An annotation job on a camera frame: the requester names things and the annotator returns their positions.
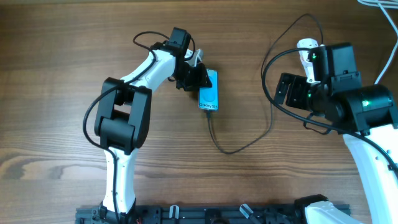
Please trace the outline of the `smartphone with cyan screen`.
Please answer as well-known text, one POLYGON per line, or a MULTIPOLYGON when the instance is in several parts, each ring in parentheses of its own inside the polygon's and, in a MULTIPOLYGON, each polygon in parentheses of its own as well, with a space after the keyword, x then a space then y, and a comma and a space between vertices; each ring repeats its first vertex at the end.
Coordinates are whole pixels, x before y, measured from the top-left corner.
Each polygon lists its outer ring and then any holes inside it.
POLYGON ((218 110, 218 73, 216 70, 207 70, 211 87, 201 87, 199 90, 198 107, 202 110, 218 110))

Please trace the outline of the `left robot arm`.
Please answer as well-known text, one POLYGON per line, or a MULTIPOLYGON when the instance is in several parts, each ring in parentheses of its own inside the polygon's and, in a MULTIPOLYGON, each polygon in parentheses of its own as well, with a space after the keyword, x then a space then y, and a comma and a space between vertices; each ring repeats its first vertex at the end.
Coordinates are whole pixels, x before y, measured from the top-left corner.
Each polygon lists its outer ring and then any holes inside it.
POLYGON ((140 223, 132 179, 137 153, 149 132, 156 89, 166 79, 184 91, 213 86, 202 52, 188 48, 194 43, 186 30, 173 28, 163 42, 147 48, 147 58, 133 72, 121 79, 107 78, 100 96, 89 105, 86 114, 97 109, 96 147, 104 151, 107 162, 106 194, 99 206, 103 223, 140 223))

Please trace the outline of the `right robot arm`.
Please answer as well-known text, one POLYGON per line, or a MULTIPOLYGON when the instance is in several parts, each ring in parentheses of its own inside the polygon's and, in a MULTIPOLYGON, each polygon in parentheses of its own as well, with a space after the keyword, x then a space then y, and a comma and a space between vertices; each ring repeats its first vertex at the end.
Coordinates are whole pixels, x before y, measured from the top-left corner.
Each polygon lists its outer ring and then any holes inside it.
POLYGON ((383 85, 363 86, 351 44, 297 47, 305 75, 283 73, 269 101, 303 125, 342 135, 360 174, 373 223, 397 222, 397 105, 383 85))

